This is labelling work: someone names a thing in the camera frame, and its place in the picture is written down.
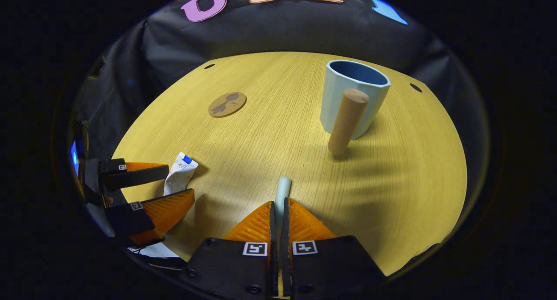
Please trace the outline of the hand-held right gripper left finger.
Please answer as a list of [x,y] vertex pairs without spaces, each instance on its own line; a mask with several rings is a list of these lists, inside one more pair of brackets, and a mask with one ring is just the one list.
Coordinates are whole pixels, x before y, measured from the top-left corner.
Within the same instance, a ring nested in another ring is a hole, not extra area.
[[206,238],[185,267],[185,284],[217,300],[277,294],[275,203],[265,202],[220,238]]

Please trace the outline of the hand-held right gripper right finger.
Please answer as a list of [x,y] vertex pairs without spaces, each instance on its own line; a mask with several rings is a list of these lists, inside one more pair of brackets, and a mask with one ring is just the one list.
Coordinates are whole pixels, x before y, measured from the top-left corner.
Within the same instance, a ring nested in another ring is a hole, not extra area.
[[284,200],[283,283],[293,300],[363,300],[386,280],[353,235],[338,236],[294,199]]

